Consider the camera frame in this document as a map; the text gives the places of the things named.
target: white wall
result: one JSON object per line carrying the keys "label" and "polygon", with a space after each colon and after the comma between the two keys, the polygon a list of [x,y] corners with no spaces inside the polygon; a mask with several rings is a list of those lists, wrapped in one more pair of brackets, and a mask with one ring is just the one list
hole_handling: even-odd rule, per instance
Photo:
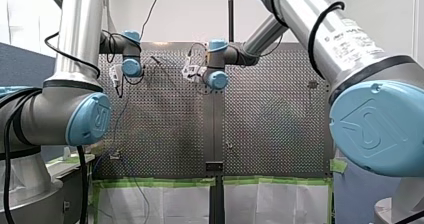
{"label": "white wall", "polygon": [[356,20],[377,45],[394,54],[416,56],[416,0],[343,1],[347,16]]}
{"label": "white wall", "polygon": [[0,42],[54,56],[44,38],[59,30],[60,14],[53,0],[0,0]]}
{"label": "white wall", "polygon": [[[141,30],[153,0],[110,0],[117,31]],[[207,41],[228,37],[226,0],[158,0],[144,42]]]}
{"label": "white wall", "polygon": [[[118,31],[140,30],[153,0],[111,0]],[[270,15],[259,0],[234,0],[235,41],[246,41]],[[228,38],[227,0],[158,0],[143,41],[208,41]],[[286,42],[297,42],[292,33]]]}

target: gray metal arm segment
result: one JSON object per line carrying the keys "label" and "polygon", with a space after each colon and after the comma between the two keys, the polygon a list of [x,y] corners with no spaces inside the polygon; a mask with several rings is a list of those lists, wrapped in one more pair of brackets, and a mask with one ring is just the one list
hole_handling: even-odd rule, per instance
{"label": "gray metal arm segment", "polygon": [[[270,0],[262,1],[268,10],[272,12]],[[261,54],[281,35],[284,35],[288,29],[282,26],[273,14],[270,15],[240,49],[229,48],[226,51],[226,63],[244,66],[256,65]]]}

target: gray panel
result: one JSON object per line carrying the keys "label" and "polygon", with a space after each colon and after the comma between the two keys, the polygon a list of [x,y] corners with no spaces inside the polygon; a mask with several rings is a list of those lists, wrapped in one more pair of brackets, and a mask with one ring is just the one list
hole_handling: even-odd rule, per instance
{"label": "gray panel", "polygon": [[[183,81],[181,75],[190,44],[166,47],[143,44],[143,48],[144,80],[138,86],[131,86],[130,91],[126,86],[122,99],[117,97],[105,75],[111,65],[105,56],[100,57],[101,82],[114,109],[110,129],[125,106],[129,92],[130,99],[114,143],[128,168],[121,161],[104,158],[97,174],[100,178],[203,177],[203,95],[198,93],[201,87],[198,90],[197,86]],[[156,64],[151,55],[163,64]],[[121,56],[115,58],[115,63],[121,61]],[[105,143],[106,148],[112,146],[112,130]]]}
{"label": "gray panel", "polygon": [[[282,44],[255,67],[228,67],[230,85],[225,92],[225,108],[213,112],[206,109],[216,106],[219,98],[208,95],[204,87],[182,80],[180,71],[190,45],[143,43],[145,80],[131,87],[124,122],[118,125],[113,145],[124,158],[104,158],[99,178],[203,177],[204,161],[216,159],[217,153],[210,153],[212,144],[223,146],[225,175],[323,177],[329,172],[332,145],[325,141],[328,87],[313,72],[300,45]],[[164,64],[155,64],[151,55],[161,57]],[[121,60],[117,56],[115,63]],[[99,65],[102,85],[114,107],[113,129],[127,96],[117,98],[105,75],[110,67],[105,56]],[[317,82],[317,88],[309,88],[310,82]],[[214,113],[215,118],[207,113]],[[211,133],[219,124],[214,120],[222,119],[217,115],[224,117],[223,141],[217,133]],[[112,147],[112,130],[105,143],[106,149]],[[124,168],[122,161],[130,168]]]}
{"label": "gray panel", "polygon": [[306,51],[282,44],[255,67],[227,72],[225,175],[326,176],[328,86],[310,67]]}

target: metal bracket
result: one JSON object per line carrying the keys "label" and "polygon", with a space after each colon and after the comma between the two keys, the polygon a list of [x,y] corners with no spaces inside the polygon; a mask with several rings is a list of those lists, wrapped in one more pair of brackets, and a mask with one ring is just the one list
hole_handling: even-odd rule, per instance
{"label": "metal bracket", "polygon": [[207,172],[222,172],[224,170],[224,163],[222,161],[206,162]]}

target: green tape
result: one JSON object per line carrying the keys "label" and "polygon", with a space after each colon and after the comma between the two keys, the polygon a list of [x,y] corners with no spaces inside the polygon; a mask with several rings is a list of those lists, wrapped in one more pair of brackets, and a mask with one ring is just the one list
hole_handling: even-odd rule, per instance
{"label": "green tape", "polygon": [[129,188],[136,187],[210,187],[215,185],[214,178],[195,179],[155,179],[155,178],[124,178],[119,180],[98,180],[93,182],[98,188]]}
{"label": "green tape", "polygon": [[98,185],[93,185],[93,206],[94,206],[94,224],[99,222],[99,199],[100,199],[100,187]]}
{"label": "green tape", "polygon": [[333,219],[333,179],[330,179],[328,186],[328,217],[327,224],[332,224]]}
{"label": "green tape", "polygon": [[330,170],[332,172],[344,173],[347,167],[347,162],[340,159],[332,159],[330,161]]}
{"label": "green tape", "polygon": [[224,185],[254,185],[259,183],[275,183],[288,185],[327,186],[330,178],[285,178],[285,177],[225,177]]}
{"label": "green tape", "polygon": [[260,176],[229,176],[224,177],[224,185],[255,185],[259,184]]}

